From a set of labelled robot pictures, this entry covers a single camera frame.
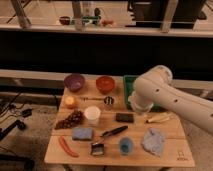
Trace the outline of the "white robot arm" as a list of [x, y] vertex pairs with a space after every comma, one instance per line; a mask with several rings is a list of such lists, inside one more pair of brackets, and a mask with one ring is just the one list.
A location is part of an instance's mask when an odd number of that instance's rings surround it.
[[144, 114], [156, 103], [213, 135], [213, 102], [172, 87], [172, 79], [171, 70], [164, 65], [137, 77], [129, 96], [132, 109]]

